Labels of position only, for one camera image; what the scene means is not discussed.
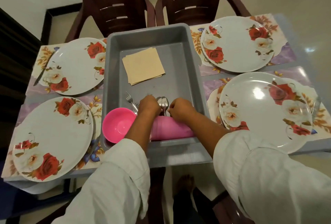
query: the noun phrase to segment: gray table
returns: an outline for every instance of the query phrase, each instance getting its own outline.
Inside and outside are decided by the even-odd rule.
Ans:
[[[280,67],[286,69],[289,67],[302,66],[306,73],[308,74],[309,79],[311,80],[316,92],[322,98],[322,102],[325,105],[326,109],[331,111],[331,99],[326,97],[324,90],[321,85],[319,85],[315,80],[315,71],[308,59],[306,52],[300,47],[300,44],[297,41],[297,38],[292,30],[292,25],[287,21],[287,19],[282,14],[274,15],[275,20],[281,27],[284,35],[288,39],[288,42],[291,45],[292,50],[297,56],[297,60],[292,63],[286,63],[281,65],[273,65],[263,67],[260,71],[275,71]],[[221,79],[228,77],[229,74],[218,74],[203,76],[202,81]],[[96,90],[89,95],[98,95],[102,94],[103,90]],[[44,102],[50,98],[60,96],[59,94],[50,94],[48,96],[30,96],[26,98],[25,103],[36,103]],[[292,153],[292,155],[304,154],[304,153],[315,153],[331,150],[331,138],[315,140],[312,142],[307,142],[301,149]],[[200,142],[184,142],[182,145],[174,145],[171,141],[169,142],[151,142],[147,154],[149,166],[152,167],[164,167],[164,166],[174,166],[174,165],[184,165],[184,164],[197,164],[197,163],[206,163],[212,162],[211,157],[204,149]],[[93,169],[81,169],[75,170],[67,173],[63,176],[63,179],[67,178],[76,178],[76,177],[87,177],[90,176],[95,171]],[[18,188],[26,188],[28,185],[34,185],[37,182],[27,181],[21,176],[9,177],[4,179],[9,184],[16,186]]]

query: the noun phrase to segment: stack of napkins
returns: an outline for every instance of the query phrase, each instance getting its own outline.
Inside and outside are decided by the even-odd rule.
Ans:
[[[129,84],[160,77],[165,74],[156,48],[142,50],[122,58]]]

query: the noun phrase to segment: bare foot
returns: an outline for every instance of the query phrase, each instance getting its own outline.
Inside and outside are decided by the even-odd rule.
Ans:
[[[183,189],[186,189],[189,193],[192,193],[194,188],[194,177],[191,177],[190,175],[183,175],[177,182],[176,193],[179,193]]]

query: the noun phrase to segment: floor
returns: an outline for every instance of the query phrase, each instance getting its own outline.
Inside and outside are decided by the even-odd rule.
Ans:
[[[157,0],[150,0],[155,5]],[[314,67],[318,70],[317,79],[325,82],[331,78],[330,65],[331,44],[331,5],[329,0],[242,0],[247,9],[253,15],[264,13],[283,13],[293,25],[300,44],[309,54]],[[70,13],[53,18],[49,44],[64,42],[66,35],[77,13]],[[220,0],[216,18],[234,15],[230,5],[225,0]],[[80,37],[102,38],[102,34],[92,17],[85,22]],[[327,99],[331,99],[331,89],[327,91]],[[303,164],[316,168],[331,177],[331,157],[328,154],[324,158],[311,155],[300,155],[293,159]],[[215,198],[224,188],[213,171],[212,164],[197,164],[169,167],[164,179],[164,210],[166,223],[172,223],[172,184],[182,174],[192,174],[196,179],[198,188],[210,199]],[[21,224],[36,223],[38,220],[52,213],[59,206],[44,209],[35,213],[22,216]]]

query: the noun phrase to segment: white shirt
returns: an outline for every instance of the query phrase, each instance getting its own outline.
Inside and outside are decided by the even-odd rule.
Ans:
[[[223,136],[213,163],[239,209],[256,224],[331,223],[331,179],[252,132]],[[105,152],[101,166],[53,224],[135,224],[138,214],[146,215],[149,187],[144,151],[123,139]]]

